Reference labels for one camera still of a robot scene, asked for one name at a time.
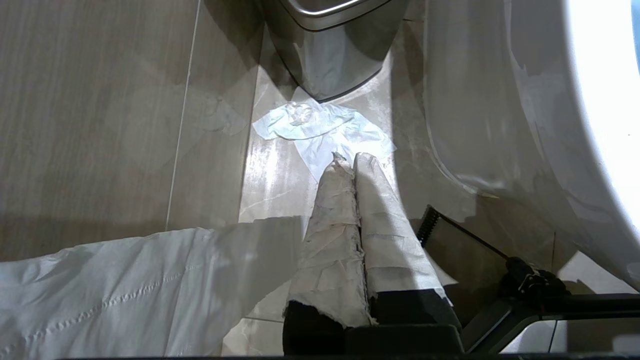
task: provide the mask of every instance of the tile wall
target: tile wall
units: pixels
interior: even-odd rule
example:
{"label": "tile wall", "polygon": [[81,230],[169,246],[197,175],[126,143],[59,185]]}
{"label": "tile wall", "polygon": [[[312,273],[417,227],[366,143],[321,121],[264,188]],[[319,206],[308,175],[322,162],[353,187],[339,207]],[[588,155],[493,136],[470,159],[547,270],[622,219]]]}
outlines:
{"label": "tile wall", "polygon": [[250,0],[0,2],[0,261],[236,222],[261,36]]}

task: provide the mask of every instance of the toilet bowl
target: toilet bowl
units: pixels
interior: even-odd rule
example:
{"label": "toilet bowl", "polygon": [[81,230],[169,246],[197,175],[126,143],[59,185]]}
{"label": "toilet bowl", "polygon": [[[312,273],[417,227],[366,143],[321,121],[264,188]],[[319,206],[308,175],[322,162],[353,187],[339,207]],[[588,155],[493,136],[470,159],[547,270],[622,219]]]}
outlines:
{"label": "toilet bowl", "polygon": [[630,1],[430,1],[424,102],[449,179],[524,204],[639,289],[634,20]]}

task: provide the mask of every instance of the floor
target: floor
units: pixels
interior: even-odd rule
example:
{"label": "floor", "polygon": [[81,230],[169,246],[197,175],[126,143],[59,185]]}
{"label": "floor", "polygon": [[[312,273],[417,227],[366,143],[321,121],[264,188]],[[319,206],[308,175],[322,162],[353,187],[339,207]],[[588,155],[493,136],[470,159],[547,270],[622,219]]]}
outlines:
{"label": "floor", "polygon": [[[426,205],[432,204],[501,251],[555,270],[570,281],[575,293],[634,292],[571,245],[556,244],[553,228],[525,208],[468,193],[440,173],[429,154],[422,105],[423,20],[405,17],[380,73],[354,92],[331,102],[357,109],[392,137],[397,151],[381,159],[381,164],[412,224],[418,226]],[[265,30],[252,122],[286,103],[295,88]],[[263,140],[251,130],[239,222],[310,216],[316,188],[316,181],[292,142],[280,138]],[[492,300],[504,273],[503,261],[441,224],[426,250],[458,317],[461,322],[468,322]],[[270,293],[228,333],[221,350],[223,356],[282,354],[282,312],[288,286],[287,282]]]}

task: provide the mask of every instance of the tile grout line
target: tile grout line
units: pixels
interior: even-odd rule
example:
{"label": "tile grout line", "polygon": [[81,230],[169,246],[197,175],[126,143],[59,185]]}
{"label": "tile grout line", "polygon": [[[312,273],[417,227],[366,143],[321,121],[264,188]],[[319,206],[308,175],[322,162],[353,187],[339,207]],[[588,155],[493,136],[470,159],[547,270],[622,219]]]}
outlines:
{"label": "tile grout line", "polygon": [[173,161],[173,174],[171,176],[171,188],[169,189],[169,204],[166,210],[166,221],[164,222],[164,231],[169,228],[169,216],[171,215],[171,201],[173,200],[173,185],[175,183],[175,170],[178,167],[178,151],[180,150],[180,137],[182,136],[182,121],[184,120],[184,108],[187,105],[187,91],[189,90],[189,78],[191,77],[191,62],[193,61],[193,48],[196,42],[196,32],[198,30],[198,16],[200,15],[200,3],[202,0],[198,0],[198,6],[196,9],[196,19],[193,24],[193,37],[191,38],[191,51],[189,52],[189,66],[187,67],[187,81],[184,85],[184,98],[182,99],[182,111],[180,113],[180,128],[178,129],[178,142],[175,145],[175,160]]}
{"label": "tile grout line", "polygon": [[254,316],[245,316],[244,318],[248,319],[248,320],[258,320],[258,321],[262,321],[262,322],[284,323],[284,319],[282,319],[282,320],[261,319],[261,318],[256,318]]}

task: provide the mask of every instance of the trash can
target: trash can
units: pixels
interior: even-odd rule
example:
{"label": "trash can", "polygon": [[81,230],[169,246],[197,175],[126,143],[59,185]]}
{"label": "trash can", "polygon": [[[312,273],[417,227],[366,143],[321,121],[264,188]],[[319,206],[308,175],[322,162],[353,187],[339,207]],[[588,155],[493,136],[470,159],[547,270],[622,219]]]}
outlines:
{"label": "trash can", "polygon": [[318,101],[343,95],[381,68],[409,0],[262,0],[278,54]]}

